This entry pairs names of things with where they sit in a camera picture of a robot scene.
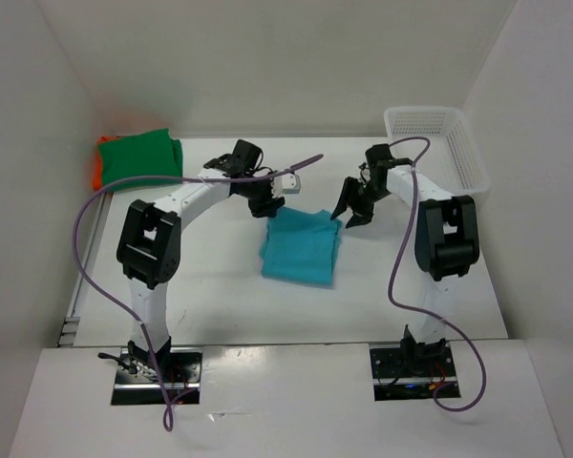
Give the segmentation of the light blue t-shirt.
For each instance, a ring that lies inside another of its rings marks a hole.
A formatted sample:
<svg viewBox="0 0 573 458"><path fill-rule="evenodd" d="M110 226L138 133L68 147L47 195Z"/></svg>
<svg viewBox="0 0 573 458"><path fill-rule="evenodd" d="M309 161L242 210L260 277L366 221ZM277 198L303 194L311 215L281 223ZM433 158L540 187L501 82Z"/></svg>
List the light blue t-shirt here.
<svg viewBox="0 0 573 458"><path fill-rule="evenodd" d="M307 213L283 207L266 224L259 255L265 278L331 287L342 222L330 212Z"/></svg>

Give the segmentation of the green t-shirt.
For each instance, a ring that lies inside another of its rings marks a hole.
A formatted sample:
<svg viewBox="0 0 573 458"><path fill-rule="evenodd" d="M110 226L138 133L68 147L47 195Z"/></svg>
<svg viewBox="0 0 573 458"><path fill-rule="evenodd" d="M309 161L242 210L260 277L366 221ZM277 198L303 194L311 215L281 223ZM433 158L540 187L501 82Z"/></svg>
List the green t-shirt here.
<svg viewBox="0 0 573 458"><path fill-rule="evenodd" d="M167 128L121 136L100 145L99 152L103 186L129 177L182 175L181 143L170 136Z"/></svg>

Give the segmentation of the orange t-shirt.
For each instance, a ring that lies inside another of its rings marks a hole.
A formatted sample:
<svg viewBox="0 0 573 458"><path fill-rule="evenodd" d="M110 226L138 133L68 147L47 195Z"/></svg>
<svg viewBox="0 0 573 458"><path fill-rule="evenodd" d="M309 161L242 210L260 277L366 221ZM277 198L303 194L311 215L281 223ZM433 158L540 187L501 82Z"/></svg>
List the orange t-shirt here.
<svg viewBox="0 0 573 458"><path fill-rule="evenodd" d="M94 162L94 170L93 170L93 176L92 176L92 189L94 191L98 191L103 186L103 183L102 183L103 162L102 162L101 154L99 152L99 146L104 144L104 143L116 141L119 139L120 139L119 135L105 135L105 136L102 136L101 138L99 138L95 143L95 162Z"/></svg>

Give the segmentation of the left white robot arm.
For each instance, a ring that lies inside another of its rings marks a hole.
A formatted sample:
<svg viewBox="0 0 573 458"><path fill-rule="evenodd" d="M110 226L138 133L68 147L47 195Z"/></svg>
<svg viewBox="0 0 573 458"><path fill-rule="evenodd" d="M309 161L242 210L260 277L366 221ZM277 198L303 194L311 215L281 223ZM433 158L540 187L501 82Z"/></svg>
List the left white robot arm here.
<svg viewBox="0 0 573 458"><path fill-rule="evenodd" d="M250 182L261 169L263 150L238 140L230 154L203 165L193 182L148 202L130 204L117 246L135 317L128 354L134 370L149 381L171 370L166 320L168 282L180 266L181 234L206 210L233 195L245 198L254 218L273 218L285 204L274 179Z"/></svg>

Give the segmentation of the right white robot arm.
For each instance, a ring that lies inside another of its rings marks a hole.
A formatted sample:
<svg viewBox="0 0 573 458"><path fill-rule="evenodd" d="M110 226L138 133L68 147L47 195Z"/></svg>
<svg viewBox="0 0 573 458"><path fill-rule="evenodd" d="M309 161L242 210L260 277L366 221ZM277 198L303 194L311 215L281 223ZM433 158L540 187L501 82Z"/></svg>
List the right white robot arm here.
<svg viewBox="0 0 573 458"><path fill-rule="evenodd" d="M409 327L400 341L399 371L422 374L440 361L446 348L445 329L454 328L447 314L439 310L436 299L429 305L414 306L395 296L396 277L409 244L414 246L414 260L427 275L431 287L442 292L451 280L464 277L480 256L477 207L467 195L451 193L416 169L419 160L431 147L427 137L423 150L415 158L395 157L389 143L371 146L359 166L358 177L346 177L331 214L332 219L351 211L346 226L354 228L371 223L375 205L394 195L410 208L408 225L397 251L388 284L388 299L399 309L425 317L422 335Z"/></svg>

